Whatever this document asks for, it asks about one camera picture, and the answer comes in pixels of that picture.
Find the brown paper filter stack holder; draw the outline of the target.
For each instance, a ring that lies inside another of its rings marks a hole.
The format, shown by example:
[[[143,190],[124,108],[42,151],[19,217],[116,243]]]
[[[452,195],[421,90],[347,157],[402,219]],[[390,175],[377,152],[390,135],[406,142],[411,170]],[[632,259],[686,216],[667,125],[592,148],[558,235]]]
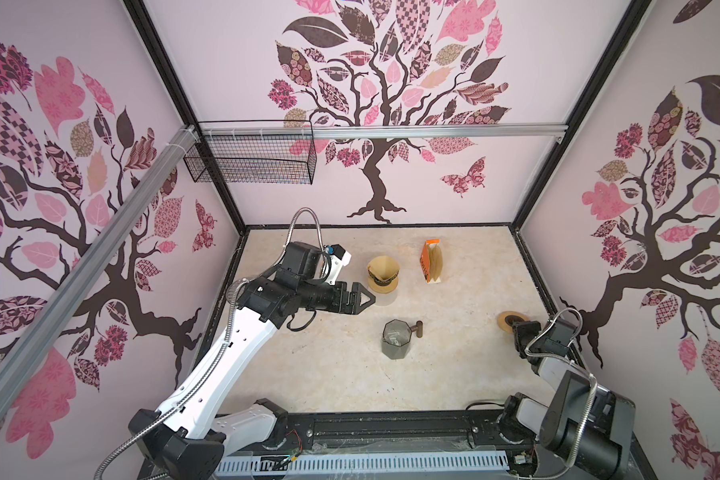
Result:
[[[425,241],[420,255],[420,266],[427,284],[441,281],[444,260],[439,239]]]

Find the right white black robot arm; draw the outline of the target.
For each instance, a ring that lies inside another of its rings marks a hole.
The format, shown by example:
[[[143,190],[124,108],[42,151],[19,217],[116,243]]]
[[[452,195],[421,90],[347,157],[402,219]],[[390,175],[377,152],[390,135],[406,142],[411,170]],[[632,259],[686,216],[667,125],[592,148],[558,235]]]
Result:
[[[567,468],[597,479],[625,479],[636,407],[569,357],[581,323],[560,315],[546,324],[511,315],[500,327],[513,335],[520,357],[554,389],[547,406],[525,394],[508,396],[498,419],[501,436],[540,445]]]

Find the wooden dripper ring stand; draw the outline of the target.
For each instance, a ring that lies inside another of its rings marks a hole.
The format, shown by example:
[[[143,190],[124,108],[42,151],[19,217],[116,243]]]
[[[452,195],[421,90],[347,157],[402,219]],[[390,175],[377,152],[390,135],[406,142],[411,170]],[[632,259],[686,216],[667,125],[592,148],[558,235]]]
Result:
[[[395,283],[393,283],[392,285],[389,285],[389,286],[387,286],[387,287],[379,287],[379,286],[376,286],[376,285],[374,285],[374,284],[372,283],[372,281],[371,281],[370,279],[368,280],[368,284],[369,284],[369,288],[370,288],[373,292],[386,294],[386,293],[390,293],[390,292],[392,292],[392,291],[395,291],[395,290],[398,288],[399,279],[397,278],[397,281],[396,281]]]

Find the grey glass server with knob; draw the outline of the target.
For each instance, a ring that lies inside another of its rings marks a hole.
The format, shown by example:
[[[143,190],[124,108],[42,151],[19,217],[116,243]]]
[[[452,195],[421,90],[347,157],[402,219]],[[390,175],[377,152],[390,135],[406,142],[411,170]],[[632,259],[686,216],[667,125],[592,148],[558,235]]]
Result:
[[[404,359],[411,348],[412,339],[423,336],[423,326],[421,320],[414,324],[399,319],[387,322],[381,337],[382,353],[391,360]]]

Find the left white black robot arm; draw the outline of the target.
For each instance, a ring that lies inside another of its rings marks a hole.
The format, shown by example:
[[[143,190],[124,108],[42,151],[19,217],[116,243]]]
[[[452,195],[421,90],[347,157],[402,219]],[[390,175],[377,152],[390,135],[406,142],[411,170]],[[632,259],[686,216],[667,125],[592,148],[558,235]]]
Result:
[[[338,244],[324,248],[290,242],[281,258],[233,287],[223,334],[183,383],[156,409],[139,410],[129,423],[134,444],[169,479],[208,479],[222,459],[284,435],[286,412],[266,400],[221,414],[222,404],[250,361],[281,328],[296,328],[304,310],[358,315],[375,297],[362,284],[339,280],[351,255]]]

